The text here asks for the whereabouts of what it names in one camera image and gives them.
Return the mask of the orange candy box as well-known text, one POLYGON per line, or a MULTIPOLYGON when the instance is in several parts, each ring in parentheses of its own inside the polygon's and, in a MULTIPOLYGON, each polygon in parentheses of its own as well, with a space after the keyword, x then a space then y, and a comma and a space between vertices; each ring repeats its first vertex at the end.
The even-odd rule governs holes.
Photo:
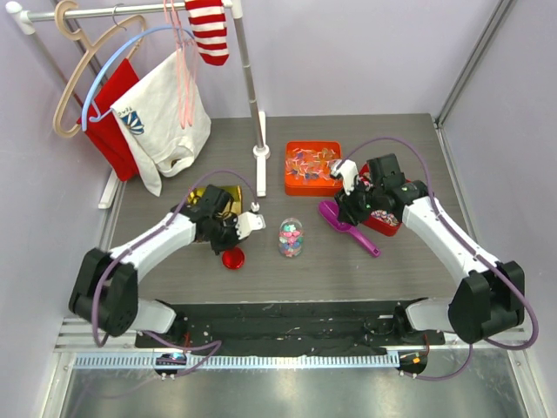
POLYGON ((285 193, 299 197, 332 197, 342 186, 331 167, 341 160, 335 141, 290 141, 285 146, 285 193))

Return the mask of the red jar lid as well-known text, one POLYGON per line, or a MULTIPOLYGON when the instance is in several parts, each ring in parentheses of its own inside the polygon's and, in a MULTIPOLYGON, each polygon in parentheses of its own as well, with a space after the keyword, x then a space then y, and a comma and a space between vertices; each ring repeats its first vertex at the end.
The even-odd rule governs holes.
POLYGON ((245 254, 241 248, 236 246, 232 249, 223 251, 221 260, 225 268, 238 270, 245 263, 245 254))

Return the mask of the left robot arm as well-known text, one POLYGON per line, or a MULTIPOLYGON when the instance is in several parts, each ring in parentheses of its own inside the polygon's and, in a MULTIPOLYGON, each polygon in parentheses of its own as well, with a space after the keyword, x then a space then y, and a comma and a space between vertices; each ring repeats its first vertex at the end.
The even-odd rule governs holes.
POLYGON ((147 273, 182 247, 209 242, 215 253, 238 243, 233 211, 241 207, 237 186, 208 185, 192 192, 154 227, 109 251, 92 248, 82 260, 69 299, 69 309, 97 328, 118 337, 129 330, 153 332, 166 347, 178 346, 185 325, 171 305, 138 297, 138 284, 147 273))

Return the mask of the gold tin of star candies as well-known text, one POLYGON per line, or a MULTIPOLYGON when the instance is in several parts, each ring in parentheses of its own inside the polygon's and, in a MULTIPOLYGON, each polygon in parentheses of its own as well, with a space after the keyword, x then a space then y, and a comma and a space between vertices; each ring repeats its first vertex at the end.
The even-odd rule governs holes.
MULTIPOLYGON (((242 198, 242 189, 240 185, 219 185, 218 188, 225 190, 226 192, 230 193, 232 196, 232 201, 226 206, 223 214, 236 214, 239 215, 243 212, 243 198, 242 198)), ((198 188, 194 188, 189 197, 187 202, 189 204, 195 204, 198 200, 201 199, 203 194, 205 193, 206 186, 201 186, 198 188)))

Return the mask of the purple plastic scoop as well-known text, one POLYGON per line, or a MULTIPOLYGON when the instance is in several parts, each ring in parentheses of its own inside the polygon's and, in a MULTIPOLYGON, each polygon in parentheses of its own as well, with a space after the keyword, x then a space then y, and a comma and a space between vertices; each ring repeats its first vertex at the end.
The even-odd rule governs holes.
POLYGON ((332 200, 322 200, 318 203, 319 214, 323 219, 338 233, 350 235, 362 248, 372 257, 378 258, 381 255, 379 248, 368 239, 356 226, 341 222, 338 219, 339 208, 332 200))

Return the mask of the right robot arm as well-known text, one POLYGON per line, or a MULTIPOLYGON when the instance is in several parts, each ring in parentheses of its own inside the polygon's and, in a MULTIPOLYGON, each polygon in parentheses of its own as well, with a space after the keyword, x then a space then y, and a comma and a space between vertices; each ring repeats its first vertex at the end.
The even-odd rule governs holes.
POLYGON ((522 324, 521 267, 500 262, 475 243, 423 181, 406 178, 394 154, 372 158, 367 167, 370 177, 365 179, 350 159, 332 164, 332 178, 342 183, 334 196, 339 221, 357 226, 372 212, 393 215, 432 250, 458 286, 450 300, 424 298, 405 307, 393 322, 396 339, 411 344, 426 330, 440 330, 473 344, 522 324))

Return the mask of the clear plastic jar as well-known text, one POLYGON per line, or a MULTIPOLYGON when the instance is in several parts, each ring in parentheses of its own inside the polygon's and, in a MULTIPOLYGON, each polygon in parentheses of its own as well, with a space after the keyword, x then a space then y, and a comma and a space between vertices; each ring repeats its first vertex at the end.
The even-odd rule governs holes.
POLYGON ((285 219, 278 230, 278 250, 286 258, 301 254, 304 244, 304 228, 296 218, 285 219))

